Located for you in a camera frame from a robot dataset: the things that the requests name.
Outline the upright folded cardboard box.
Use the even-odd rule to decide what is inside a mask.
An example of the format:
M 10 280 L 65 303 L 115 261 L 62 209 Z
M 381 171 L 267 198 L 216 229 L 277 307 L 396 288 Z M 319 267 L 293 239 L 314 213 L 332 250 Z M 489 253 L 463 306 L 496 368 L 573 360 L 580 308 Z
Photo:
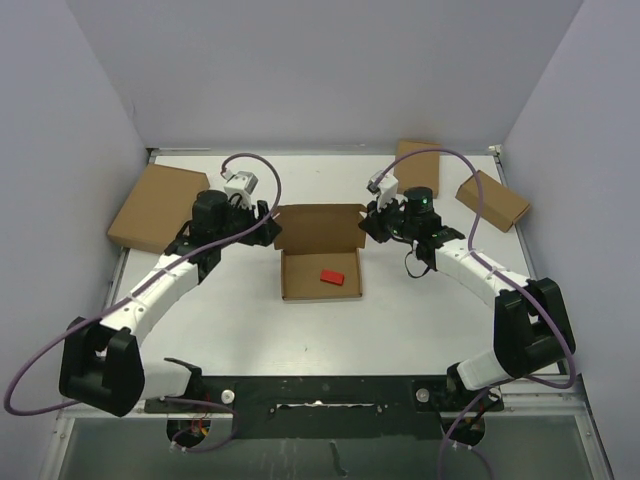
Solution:
M 396 158 L 424 149 L 434 152 L 415 154 L 402 161 L 394 168 L 393 175 L 398 179 L 398 192 L 403 194 L 412 187 L 428 187 L 433 197 L 439 193 L 440 152 L 439 145 L 413 140 L 399 140 L 396 145 Z

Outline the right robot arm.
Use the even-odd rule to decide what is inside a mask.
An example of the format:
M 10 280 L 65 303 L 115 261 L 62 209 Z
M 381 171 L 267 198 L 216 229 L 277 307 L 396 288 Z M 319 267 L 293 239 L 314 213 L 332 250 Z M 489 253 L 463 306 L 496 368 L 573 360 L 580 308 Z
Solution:
M 561 290 L 549 278 L 512 272 L 468 246 L 458 230 L 443 224 L 427 187 L 413 187 L 398 201 L 394 190 L 377 187 L 359 227 L 378 243 L 407 244 L 428 271 L 442 273 L 474 293 L 493 311 L 492 346 L 452 365 L 446 400 L 464 409 L 481 389 L 527 377 L 561 360 L 576 345 Z

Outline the small red block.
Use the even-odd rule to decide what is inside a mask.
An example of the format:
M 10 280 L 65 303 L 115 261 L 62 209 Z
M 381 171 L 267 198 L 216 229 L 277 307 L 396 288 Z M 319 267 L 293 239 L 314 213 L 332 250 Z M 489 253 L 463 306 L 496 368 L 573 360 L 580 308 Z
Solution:
M 341 272 L 323 269 L 320 274 L 320 280 L 331 285 L 342 286 L 345 281 L 345 275 Z

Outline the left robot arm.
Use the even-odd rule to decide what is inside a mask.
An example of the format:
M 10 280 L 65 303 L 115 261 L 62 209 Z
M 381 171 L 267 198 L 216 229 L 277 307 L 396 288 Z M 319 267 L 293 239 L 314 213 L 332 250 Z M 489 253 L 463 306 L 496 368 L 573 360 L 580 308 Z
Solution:
M 282 229 L 273 213 L 264 200 L 244 206 L 237 193 L 198 193 L 190 220 L 144 279 L 98 320 L 79 317 L 69 325 L 60 393 L 117 417 L 141 400 L 162 397 L 182 411 L 196 408 L 203 398 L 200 368 L 176 358 L 145 360 L 140 347 L 171 307 L 219 264 L 223 248 L 274 242 Z

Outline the small folded cardboard box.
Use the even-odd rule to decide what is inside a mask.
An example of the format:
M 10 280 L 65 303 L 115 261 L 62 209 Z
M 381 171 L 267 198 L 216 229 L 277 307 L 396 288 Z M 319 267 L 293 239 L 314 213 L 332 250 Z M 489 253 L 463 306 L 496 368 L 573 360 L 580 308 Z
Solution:
M 477 176 L 483 191 L 482 218 L 498 230 L 508 232 L 529 211 L 530 203 L 485 172 L 478 171 Z M 459 186 L 455 198 L 477 212 L 480 195 L 474 176 Z

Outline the large folded cardboard box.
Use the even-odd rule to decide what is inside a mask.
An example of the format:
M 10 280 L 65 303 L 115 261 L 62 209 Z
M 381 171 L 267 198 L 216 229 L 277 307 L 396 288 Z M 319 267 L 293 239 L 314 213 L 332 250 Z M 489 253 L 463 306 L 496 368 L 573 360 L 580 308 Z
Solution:
M 205 173 L 149 164 L 107 231 L 120 247 L 161 254 L 191 219 L 197 194 L 210 187 Z

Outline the brown cardboard box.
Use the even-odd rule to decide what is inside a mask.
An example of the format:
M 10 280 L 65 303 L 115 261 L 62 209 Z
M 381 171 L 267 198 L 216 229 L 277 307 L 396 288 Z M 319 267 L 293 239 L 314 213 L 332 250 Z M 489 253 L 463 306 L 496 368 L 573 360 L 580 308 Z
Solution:
M 361 204 L 295 204 L 278 208 L 282 232 L 274 241 L 281 252 L 281 296 L 285 301 L 356 299 L 363 295 L 360 251 L 366 234 L 358 224 Z M 320 280 L 323 269 L 345 275 L 342 286 Z

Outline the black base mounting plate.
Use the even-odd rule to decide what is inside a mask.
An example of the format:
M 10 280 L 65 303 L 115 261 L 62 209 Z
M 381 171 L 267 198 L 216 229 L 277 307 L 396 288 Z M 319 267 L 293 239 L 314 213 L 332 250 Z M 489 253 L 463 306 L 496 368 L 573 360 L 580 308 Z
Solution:
M 240 440 L 439 440 L 447 414 L 504 408 L 498 393 L 477 400 L 444 375 L 205 376 L 186 396 L 228 398 Z

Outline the aluminium table frame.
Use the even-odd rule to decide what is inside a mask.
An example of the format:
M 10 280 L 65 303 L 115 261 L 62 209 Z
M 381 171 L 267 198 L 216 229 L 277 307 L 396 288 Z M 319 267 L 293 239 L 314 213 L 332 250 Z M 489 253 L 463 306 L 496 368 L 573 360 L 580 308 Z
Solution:
M 70 404 L 84 403 L 117 417 L 138 402 L 162 409 L 219 409 L 212 396 L 230 387 L 221 407 L 233 416 L 232 433 L 244 439 L 372 438 L 428 435 L 475 445 L 483 415 L 499 406 L 491 391 L 541 368 L 571 361 L 576 344 L 559 286 L 534 280 L 493 262 L 473 235 L 445 225 L 425 185 L 400 188 L 392 168 L 368 183 L 373 198 L 359 204 L 253 201 L 257 178 L 221 171 L 225 186 L 206 188 L 170 209 L 158 207 L 172 239 L 159 246 L 154 269 L 127 296 L 93 319 L 78 318 L 59 339 L 63 348 L 59 390 Z M 206 376 L 188 362 L 166 357 L 146 362 L 140 348 L 163 316 L 201 285 L 232 244 L 273 247 L 281 254 L 286 300 L 334 299 L 321 288 L 330 265 L 350 267 L 346 297 L 362 293 L 359 253 L 367 240 L 395 241 L 428 271 L 465 286 L 493 313 L 491 347 L 451 365 L 440 376 L 357 378 Z

